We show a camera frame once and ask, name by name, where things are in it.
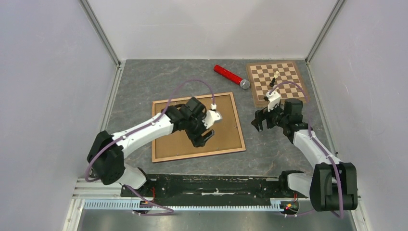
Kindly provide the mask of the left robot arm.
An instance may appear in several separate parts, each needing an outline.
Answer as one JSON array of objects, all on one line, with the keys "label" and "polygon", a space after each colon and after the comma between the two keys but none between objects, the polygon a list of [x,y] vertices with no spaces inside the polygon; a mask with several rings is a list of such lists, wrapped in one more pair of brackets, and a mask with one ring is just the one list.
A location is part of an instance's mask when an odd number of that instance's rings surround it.
[{"label": "left robot arm", "polygon": [[96,135],[87,156],[86,173],[93,171],[96,177],[85,180],[99,180],[103,185],[121,183],[130,186],[137,195],[146,196],[151,190],[146,174],[139,168],[126,168],[125,159],[147,143],[177,131],[185,131],[194,147],[204,147],[215,133],[211,127],[221,120],[215,103],[207,109],[192,97],[186,103],[167,103],[154,117],[124,131],[109,134],[103,130]]}]

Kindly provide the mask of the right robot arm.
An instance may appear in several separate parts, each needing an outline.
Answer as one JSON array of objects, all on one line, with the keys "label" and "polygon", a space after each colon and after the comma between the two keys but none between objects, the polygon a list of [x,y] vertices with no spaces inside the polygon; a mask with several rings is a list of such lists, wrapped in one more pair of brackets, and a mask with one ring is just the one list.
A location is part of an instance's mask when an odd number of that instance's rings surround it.
[{"label": "right robot arm", "polygon": [[357,170],[352,163],[343,162],[317,138],[308,123],[303,121],[303,102],[288,99],[284,103],[267,106],[255,112],[251,124],[257,131],[280,127],[313,167],[313,175],[302,171],[284,171],[280,175],[278,191],[283,196],[298,192],[308,197],[312,207],[322,211],[355,210],[358,206]]}]

